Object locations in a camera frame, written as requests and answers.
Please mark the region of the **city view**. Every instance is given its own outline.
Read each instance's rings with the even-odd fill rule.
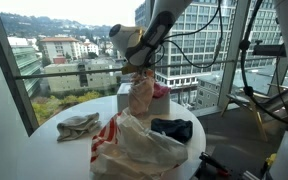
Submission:
[[[131,9],[133,24],[147,26],[148,7],[137,2]],[[217,106],[222,85],[223,70],[228,57],[231,30],[234,23],[235,0],[222,3],[223,41],[216,63],[207,68],[181,66],[187,64],[180,50],[172,43],[164,43],[165,51],[157,51],[155,79],[170,87],[171,100],[189,110]],[[216,0],[194,0],[178,18],[168,36],[194,32],[205,26],[217,9]],[[253,9],[250,8],[250,19]],[[87,24],[69,17],[58,19],[40,14],[17,14],[0,10],[1,20],[12,47],[16,64],[24,81],[39,124],[78,103],[116,95],[122,83],[129,82],[121,68],[126,63],[108,37],[112,22]],[[94,19],[106,16],[104,13]],[[187,36],[169,38],[176,43],[192,63],[207,66],[213,61],[215,48],[221,37],[220,17],[216,16],[206,29]],[[276,58],[254,56],[257,40],[262,44],[283,43],[272,2],[263,3],[250,35],[251,47],[247,52],[245,67],[250,84],[256,92],[267,94],[274,74]],[[159,67],[167,65],[176,67]],[[240,65],[234,77],[232,91],[239,93],[243,87]],[[34,75],[60,73],[60,76],[36,78]],[[288,74],[283,85],[288,86]]]

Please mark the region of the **gray cloth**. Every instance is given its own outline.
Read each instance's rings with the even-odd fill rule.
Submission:
[[[57,125],[60,135],[57,141],[69,141],[79,138],[84,133],[90,133],[101,125],[99,113],[86,116],[73,116]]]

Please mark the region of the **white box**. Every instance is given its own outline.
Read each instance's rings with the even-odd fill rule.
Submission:
[[[117,92],[117,110],[123,111],[128,107],[128,93],[132,83],[122,83]],[[148,107],[148,113],[153,115],[169,114],[170,113],[170,93],[167,93],[159,99],[152,99]]]

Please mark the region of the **sky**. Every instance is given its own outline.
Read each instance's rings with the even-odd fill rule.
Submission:
[[[0,12],[76,20],[87,25],[135,25],[145,0],[0,0]]]

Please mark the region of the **white table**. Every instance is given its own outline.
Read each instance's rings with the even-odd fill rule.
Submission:
[[[71,116],[84,116],[98,112],[102,126],[117,113],[116,96],[108,96],[81,103],[62,111],[38,128],[29,143],[18,155],[19,180],[87,180],[90,172],[91,137],[86,134],[73,141],[57,142],[57,124]],[[167,172],[163,179],[190,179],[200,164],[199,155],[205,151],[206,138],[202,125],[187,109],[172,102],[170,115],[149,118],[183,119],[193,122],[193,137],[187,143],[188,160],[181,166]]]

